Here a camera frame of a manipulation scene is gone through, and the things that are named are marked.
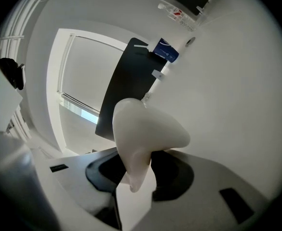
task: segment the black rectangular opening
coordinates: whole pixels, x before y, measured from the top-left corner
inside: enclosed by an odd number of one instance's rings
[[[219,192],[233,213],[238,224],[246,221],[254,214],[254,211],[233,188],[223,189]]]
[[[57,172],[57,171],[60,171],[60,170],[63,170],[65,168],[69,168],[67,165],[65,164],[61,164],[61,165],[56,165],[56,166],[52,166],[50,167],[51,171],[54,173],[54,172]]]

